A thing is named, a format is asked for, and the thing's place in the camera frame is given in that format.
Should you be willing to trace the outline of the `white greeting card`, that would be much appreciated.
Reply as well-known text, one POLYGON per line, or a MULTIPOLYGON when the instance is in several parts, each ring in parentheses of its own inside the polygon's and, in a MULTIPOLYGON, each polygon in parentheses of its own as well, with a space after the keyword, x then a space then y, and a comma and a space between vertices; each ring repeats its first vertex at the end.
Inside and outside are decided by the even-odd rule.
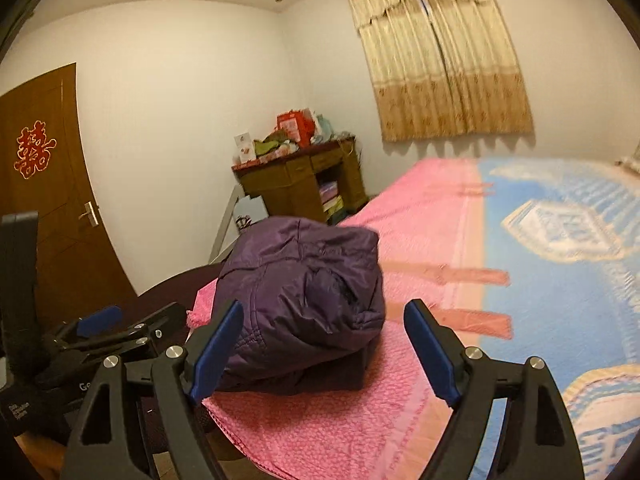
POLYGON ((238 159, 241 164, 254 162, 257 158, 255 152, 254 141, 249 133, 242 133, 234 137, 236 149, 238 150, 238 159))

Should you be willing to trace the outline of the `grey folded frame against wall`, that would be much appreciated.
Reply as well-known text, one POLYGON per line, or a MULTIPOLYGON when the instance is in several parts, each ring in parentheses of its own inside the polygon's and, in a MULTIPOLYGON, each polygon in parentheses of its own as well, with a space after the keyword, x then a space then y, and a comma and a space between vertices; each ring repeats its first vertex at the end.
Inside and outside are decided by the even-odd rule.
POLYGON ((244 197, 245 193, 242 186, 239 184, 235 185, 229 197, 227 206, 224 208, 224 213, 222 214, 218 226, 212 250, 209 254, 208 263, 211 266, 224 262, 224 260, 226 260, 231 254, 232 249, 239 238, 239 231, 236 227, 233 214, 236 204, 244 197))

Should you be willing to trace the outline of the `brown wooden door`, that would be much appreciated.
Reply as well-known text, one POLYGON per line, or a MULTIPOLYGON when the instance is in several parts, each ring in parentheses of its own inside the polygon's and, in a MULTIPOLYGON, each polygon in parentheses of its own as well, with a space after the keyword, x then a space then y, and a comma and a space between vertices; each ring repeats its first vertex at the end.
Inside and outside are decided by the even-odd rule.
POLYGON ((76 67, 51 70, 1 98, 1 211, 39 214, 36 309, 44 328, 109 306, 122 322, 137 317, 137 294, 108 238, 94 198, 80 137, 76 67), (16 138, 36 120, 58 140, 49 166, 28 180, 14 170, 16 138), (79 220, 89 200, 100 225, 79 220))

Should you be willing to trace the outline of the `white printed paper bag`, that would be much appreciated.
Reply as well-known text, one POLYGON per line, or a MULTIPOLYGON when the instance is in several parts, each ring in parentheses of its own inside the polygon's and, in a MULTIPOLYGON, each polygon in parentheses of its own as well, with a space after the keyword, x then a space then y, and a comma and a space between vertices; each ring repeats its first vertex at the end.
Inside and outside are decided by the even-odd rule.
POLYGON ((262 196, 240 198, 233 208, 233 220, 239 232, 269 217, 262 196))

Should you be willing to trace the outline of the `beige patterned window curtain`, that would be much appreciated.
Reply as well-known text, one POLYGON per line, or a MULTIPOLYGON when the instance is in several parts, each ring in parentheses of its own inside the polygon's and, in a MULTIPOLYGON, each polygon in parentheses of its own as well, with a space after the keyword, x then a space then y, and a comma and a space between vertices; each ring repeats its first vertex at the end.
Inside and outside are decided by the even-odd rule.
POLYGON ((386 142, 531 134, 496 0, 348 0, 386 142))

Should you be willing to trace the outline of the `red double happiness sticker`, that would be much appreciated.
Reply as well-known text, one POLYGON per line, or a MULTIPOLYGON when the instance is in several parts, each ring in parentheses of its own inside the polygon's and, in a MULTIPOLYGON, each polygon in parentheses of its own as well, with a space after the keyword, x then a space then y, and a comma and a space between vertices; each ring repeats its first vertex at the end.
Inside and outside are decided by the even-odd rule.
POLYGON ((47 125, 36 120, 31 127, 24 127, 16 138, 16 161, 13 168, 23 179, 46 170, 58 140, 47 134, 47 125))

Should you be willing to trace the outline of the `pink and blue bedspread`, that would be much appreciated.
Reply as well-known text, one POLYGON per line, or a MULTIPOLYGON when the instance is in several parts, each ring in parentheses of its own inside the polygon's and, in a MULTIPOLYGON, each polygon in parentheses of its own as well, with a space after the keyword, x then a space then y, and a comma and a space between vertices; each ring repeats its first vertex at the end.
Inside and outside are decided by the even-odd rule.
POLYGON ((540 356, 603 479, 639 430, 639 178, 604 162, 427 159, 352 224, 378 233, 386 322, 366 386, 204 403, 279 479, 414 479, 450 415, 402 326, 414 298, 497 360, 540 356))

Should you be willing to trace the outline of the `red gift bag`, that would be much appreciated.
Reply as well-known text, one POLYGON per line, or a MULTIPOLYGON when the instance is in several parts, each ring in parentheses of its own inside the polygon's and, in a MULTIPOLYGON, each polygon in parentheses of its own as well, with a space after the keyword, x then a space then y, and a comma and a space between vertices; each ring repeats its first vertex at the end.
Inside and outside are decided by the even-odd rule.
POLYGON ((316 132, 316 124, 308 108, 290 110, 277 116, 277 127, 284 130, 288 138, 300 148, 308 148, 316 132))

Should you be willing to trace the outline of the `stacked books in desk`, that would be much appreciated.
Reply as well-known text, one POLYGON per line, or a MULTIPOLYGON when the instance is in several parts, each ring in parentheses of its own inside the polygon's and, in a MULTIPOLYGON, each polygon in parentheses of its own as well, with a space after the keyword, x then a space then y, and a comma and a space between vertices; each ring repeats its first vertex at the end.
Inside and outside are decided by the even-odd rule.
POLYGON ((334 214, 344 209, 344 200, 336 182, 320 185, 319 192, 322 210, 326 218, 331 218, 334 214))

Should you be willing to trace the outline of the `brown wooden desk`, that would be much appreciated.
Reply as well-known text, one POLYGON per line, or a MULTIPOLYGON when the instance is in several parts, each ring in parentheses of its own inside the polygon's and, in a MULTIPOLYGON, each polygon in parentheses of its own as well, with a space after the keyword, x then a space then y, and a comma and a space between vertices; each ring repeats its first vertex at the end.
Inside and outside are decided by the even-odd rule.
POLYGON ((337 184, 349 214, 368 202, 353 136, 301 148, 269 162, 236 165, 232 172, 244 193, 260 197, 272 216, 326 222, 321 185, 331 182, 337 184))

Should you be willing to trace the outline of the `dark purple quilted jacket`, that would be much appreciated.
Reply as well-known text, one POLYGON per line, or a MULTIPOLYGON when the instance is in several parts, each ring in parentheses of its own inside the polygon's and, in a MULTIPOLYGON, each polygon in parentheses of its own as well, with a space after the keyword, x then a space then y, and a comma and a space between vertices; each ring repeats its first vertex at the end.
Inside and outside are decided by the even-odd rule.
POLYGON ((250 226, 218 276, 214 304, 244 324, 218 386, 274 394, 357 391, 386 319, 378 233, 271 217, 250 226))

